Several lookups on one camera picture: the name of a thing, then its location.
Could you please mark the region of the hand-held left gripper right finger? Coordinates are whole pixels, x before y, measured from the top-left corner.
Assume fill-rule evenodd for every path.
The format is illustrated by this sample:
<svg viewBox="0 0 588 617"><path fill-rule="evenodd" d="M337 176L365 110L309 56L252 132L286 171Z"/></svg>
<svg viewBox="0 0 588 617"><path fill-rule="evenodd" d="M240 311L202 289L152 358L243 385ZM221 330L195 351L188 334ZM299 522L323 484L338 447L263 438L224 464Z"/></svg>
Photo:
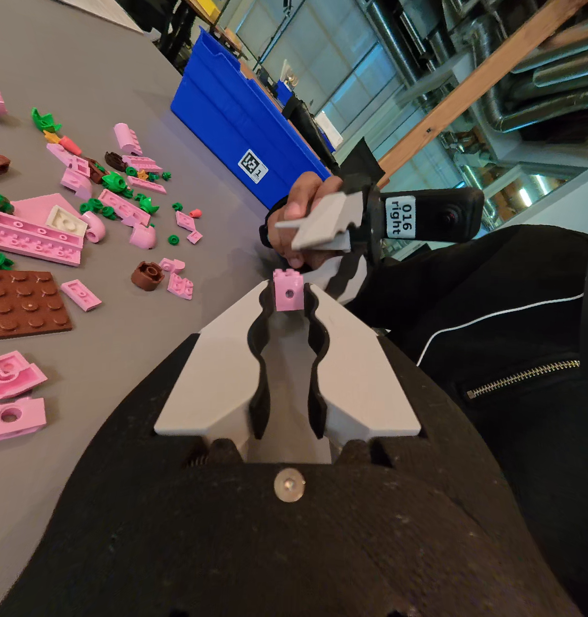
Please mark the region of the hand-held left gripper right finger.
<svg viewBox="0 0 588 617"><path fill-rule="evenodd" d="M329 441L419 435L419 419L374 330L309 283L305 316L315 353L307 398L314 435Z"/></svg>

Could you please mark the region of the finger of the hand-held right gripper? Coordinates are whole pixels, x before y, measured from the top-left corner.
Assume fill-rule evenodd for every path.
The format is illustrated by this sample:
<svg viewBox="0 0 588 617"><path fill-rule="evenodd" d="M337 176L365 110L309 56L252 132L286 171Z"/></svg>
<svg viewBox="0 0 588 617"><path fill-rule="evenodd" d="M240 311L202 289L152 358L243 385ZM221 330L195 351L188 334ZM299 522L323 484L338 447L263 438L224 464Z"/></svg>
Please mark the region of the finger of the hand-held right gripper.
<svg viewBox="0 0 588 617"><path fill-rule="evenodd" d="M362 253L329 258L318 269L304 274L305 283L315 285L341 305L357 297L367 278L368 262Z"/></svg>
<svg viewBox="0 0 588 617"><path fill-rule="evenodd" d="M365 241L356 240L364 214L364 193L337 192L323 197L305 218L279 221L275 229L294 230L291 241L294 251L364 252Z"/></svg>

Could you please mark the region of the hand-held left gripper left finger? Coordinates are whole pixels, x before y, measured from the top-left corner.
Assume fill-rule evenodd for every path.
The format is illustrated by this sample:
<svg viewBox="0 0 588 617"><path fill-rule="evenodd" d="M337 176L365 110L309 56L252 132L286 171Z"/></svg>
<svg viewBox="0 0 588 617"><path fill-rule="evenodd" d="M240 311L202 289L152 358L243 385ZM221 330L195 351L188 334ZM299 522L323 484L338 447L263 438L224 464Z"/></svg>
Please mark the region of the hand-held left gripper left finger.
<svg viewBox="0 0 588 617"><path fill-rule="evenodd" d="M270 415L267 321L274 288L259 283L200 331L154 425L161 436L261 439Z"/></svg>

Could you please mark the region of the pink toy brick assembly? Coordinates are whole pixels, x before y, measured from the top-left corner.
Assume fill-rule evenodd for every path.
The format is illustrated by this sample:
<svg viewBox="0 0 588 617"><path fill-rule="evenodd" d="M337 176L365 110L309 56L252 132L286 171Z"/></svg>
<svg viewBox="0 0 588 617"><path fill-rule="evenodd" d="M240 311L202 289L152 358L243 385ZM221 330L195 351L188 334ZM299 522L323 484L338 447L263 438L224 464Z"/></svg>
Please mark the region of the pink toy brick assembly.
<svg viewBox="0 0 588 617"><path fill-rule="evenodd" d="M275 309L278 312L304 310L304 278L298 271L288 268L273 272Z"/></svg>

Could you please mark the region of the person's right forearm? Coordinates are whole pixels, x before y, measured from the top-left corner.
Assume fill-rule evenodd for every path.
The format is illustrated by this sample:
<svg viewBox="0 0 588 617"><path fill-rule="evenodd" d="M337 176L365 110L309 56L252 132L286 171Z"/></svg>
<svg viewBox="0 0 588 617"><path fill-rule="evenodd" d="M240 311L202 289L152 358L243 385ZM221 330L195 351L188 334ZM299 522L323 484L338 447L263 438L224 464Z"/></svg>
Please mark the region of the person's right forearm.
<svg viewBox="0 0 588 617"><path fill-rule="evenodd" d="M385 262L346 307L390 331L402 350L460 328L576 341L588 266L588 234L511 225L465 244Z"/></svg>

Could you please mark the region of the person's right hand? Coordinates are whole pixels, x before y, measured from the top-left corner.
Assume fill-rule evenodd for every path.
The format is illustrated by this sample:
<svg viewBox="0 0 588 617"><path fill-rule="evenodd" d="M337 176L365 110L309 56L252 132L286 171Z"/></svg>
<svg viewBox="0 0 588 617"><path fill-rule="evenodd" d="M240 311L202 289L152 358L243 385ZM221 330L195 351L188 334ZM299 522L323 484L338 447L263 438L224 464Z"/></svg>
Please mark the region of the person's right hand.
<svg viewBox="0 0 588 617"><path fill-rule="evenodd" d="M276 228L276 224L305 218L317 208L322 198L339 192L342 184L343 180L338 176L322 180L313 172L303 173L293 184L288 196L268 212L265 223L259 229L261 242L285 259L290 268L303 272L316 270L328 259L341 256L340 251L295 251L291 243L296 231Z"/></svg>

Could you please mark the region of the brown round brick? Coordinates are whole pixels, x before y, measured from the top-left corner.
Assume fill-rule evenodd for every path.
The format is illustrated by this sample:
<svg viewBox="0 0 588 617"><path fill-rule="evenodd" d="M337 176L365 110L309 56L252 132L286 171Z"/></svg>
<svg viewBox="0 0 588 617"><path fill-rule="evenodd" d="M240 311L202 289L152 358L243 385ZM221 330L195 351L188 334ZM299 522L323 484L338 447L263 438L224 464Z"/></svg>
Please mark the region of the brown round brick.
<svg viewBox="0 0 588 617"><path fill-rule="evenodd" d="M164 270L159 264L142 261L131 274L130 280L139 289L152 292L157 289L164 277Z"/></svg>

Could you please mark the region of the silver air ducts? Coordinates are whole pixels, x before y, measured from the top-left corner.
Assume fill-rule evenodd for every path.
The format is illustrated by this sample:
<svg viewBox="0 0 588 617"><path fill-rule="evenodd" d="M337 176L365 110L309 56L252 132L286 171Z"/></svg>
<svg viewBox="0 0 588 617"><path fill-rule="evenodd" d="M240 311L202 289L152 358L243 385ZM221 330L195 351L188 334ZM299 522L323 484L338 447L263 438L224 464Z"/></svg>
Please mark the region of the silver air ducts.
<svg viewBox="0 0 588 617"><path fill-rule="evenodd" d="M424 116L456 86L456 63L476 68L546 1L361 1L404 81L397 109ZM478 101L494 131L509 133L588 110L588 1Z"/></svg>

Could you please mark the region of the blue storage bin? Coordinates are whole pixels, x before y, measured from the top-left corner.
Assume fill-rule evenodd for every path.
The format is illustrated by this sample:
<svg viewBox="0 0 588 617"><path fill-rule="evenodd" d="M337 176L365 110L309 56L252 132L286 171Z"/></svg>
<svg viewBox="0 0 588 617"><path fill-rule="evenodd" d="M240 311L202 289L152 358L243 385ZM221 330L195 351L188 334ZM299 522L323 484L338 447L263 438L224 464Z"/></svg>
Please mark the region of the blue storage bin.
<svg viewBox="0 0 588 617"><path fill-rule="evenodd" d="M196 40L171 110L267 208L327 167L240 61L209 32Z"/></svg>

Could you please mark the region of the person's black clothed body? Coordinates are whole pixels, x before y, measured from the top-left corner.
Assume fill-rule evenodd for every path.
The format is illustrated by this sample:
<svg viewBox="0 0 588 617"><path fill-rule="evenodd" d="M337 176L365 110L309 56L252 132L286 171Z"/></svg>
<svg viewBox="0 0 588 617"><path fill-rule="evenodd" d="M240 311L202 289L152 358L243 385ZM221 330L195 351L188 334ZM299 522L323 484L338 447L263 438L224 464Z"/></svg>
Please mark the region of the person's black clothed body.
<svg viewBox="0 0 588 617"><path fill-rule="evenodd" d="M547 343L470 326L402 351L475 426L553 574L588 616L588 380L580 327L574 342Z"/></svg>

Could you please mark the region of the brown studded plate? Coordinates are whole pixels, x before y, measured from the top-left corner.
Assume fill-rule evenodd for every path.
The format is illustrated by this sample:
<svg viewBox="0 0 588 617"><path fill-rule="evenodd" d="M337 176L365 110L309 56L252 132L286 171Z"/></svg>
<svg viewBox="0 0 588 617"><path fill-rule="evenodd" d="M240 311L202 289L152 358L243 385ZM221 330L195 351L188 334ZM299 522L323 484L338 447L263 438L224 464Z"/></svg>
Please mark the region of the brown studded plate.
<svg viewBox="0 0 588 617"><path fill-rule="evenodd" d="M0 270L0 340L73 330L50 272Z"/></svg>

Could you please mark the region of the white square plate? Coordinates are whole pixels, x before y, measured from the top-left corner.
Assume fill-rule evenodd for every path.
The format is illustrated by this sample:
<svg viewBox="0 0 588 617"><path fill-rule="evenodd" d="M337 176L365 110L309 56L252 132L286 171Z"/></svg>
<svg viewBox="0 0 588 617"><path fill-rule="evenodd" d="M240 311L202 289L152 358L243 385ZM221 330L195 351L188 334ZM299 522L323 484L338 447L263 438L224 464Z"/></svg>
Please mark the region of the white square plate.
<svg viewBox="0 0 588 617"><path fill-rule="evenodd" d="M65 235L74 235L83 238L88 229L88 223L56 204L52 206L46 225L63 232Z"/></svg>

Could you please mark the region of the pile of small toy bricks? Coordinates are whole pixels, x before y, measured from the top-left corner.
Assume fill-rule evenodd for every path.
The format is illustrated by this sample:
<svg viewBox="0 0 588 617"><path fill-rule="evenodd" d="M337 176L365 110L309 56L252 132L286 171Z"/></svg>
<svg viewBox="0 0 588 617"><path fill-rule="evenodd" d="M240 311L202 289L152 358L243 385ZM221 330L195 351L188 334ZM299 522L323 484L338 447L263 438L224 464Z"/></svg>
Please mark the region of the pile of small toy bricks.
<svg viewBox="0 0 588 617"><path fill-rule="evenodd" d="M154 249L156 228L150 221L158 207L142 193L134 197L137 205L129 199L133 197L132 187L166 194L158 179L161 177L167 181L171 174L163 172L153 159L143 157L136 132L127 123L115 124L113 132L123 156L116 152L105 155L109 166L128 176L125 180L120 173L108 173L96 160L82 156L82 150L68 136L58 134L61 124L56 123L50 113L42 115L33 108L31 116L48 141L47 149L64 165L60 184L82 199L82 204L78 212L67 207L68 203L60 194L34 197L23 200L21 204L13 204L0 195L0 270L14 270L14 263L4 251L73 268L81 266L84 243L98 244L106 236L99 216L120 220L128 227L131 245L144 250ZM46 225L48 214L56 204L88 223L83 238L65 235ZM181 299L191 300L193 283L180 275L185 268L184 262L164 258L158 264L167 277L167 291ZM102 304L78 279L63 282L58 287L60 293L84 312ZM20 351L0 355L0 441L35 433L46 426L44 399L21 397L46 380L43 371Z"/></svg>

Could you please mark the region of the wooden post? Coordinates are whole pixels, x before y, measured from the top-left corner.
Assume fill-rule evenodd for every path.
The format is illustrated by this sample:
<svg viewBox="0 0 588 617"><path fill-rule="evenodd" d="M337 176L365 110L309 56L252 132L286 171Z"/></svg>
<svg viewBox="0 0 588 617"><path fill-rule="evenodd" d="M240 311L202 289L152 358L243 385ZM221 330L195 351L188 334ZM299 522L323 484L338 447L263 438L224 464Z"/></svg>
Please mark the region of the wooden post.
<svg viewBox="0 0 588 617"><path fill-rule="evenodd" d="M380 159L384 175L378 187L384 188L393 174L587 3L547 1Z"/></svg>

